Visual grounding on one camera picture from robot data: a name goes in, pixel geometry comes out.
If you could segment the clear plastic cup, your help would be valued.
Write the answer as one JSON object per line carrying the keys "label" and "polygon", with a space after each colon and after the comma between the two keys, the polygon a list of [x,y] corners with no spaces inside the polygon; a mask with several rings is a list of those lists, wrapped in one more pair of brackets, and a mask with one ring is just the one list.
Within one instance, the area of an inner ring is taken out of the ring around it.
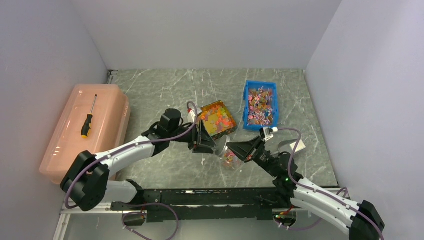
{"label": "clear plastic cup", "polygon": [[238,170],[242,165],[243,161],[240,160],[231,150],[227,150],[221,157],[222,165],[232,171]]}

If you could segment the metal scoop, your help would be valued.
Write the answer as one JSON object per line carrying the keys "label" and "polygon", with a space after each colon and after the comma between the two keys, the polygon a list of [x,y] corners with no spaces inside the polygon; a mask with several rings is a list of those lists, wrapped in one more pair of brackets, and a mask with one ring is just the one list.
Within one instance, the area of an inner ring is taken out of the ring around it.
{"label": "metal scoop", "polygon": [[[277,153],[278,154],[281,154],[284,152],[292,153],[293,149],[295,148],[296,142],[297,142],[296,139],[281,141],[278,144]],[[296,155],[297,153],[302,152],[305,149],[306,149],[306,145],[304,144],[302,140],[300,140],[300,142],[297,144],[296,149],[294,150],[294,154]]]}

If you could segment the clear round lid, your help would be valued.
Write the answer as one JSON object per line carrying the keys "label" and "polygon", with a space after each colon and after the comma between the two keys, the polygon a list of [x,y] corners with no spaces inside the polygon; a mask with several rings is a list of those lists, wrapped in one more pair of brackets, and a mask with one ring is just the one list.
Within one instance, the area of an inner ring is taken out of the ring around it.
{"label": "clear round lid", "polygon": [[228,135],[224,135],[217,141],[215,154],[218,157],[222,157],[226,153],[226,151],[228,150],[227,143],[229,142],[230,142],[230,137]]}

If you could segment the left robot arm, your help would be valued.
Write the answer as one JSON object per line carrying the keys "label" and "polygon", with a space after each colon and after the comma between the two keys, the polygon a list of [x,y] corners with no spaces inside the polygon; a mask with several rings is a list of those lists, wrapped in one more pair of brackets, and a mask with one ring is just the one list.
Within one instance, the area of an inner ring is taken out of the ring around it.
{"label": "left robot arm", "polygon": [[179,110],[169,108],[133,141],[100,153],[79,153],[60,183],[65,207],[87,212],[109,198],[124,202],[131,210],[139,209],[144,203],[143,188],[130,179],[115,182],[109,178],[131,164],[158,155],[170,142],[186,143],[194,154],[215,154],[216,143],[197,116],[196,107],[188,108],[189,120],[184,122]]}

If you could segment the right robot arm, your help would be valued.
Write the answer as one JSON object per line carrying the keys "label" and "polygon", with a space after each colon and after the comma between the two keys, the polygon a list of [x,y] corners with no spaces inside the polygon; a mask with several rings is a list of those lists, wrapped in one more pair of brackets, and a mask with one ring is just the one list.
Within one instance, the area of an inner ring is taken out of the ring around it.
{"label": "right robot arm", "polygon": [[266,150],[265,141],[227,142],[231,151],[244,163],[254,162],[274,177],[275,200],[282,207],[303,208],[348,235],[350,240],[382,240],[385,223],[369,201],[361,203],[325,190],[297,173],[297,166],[287,151]]}

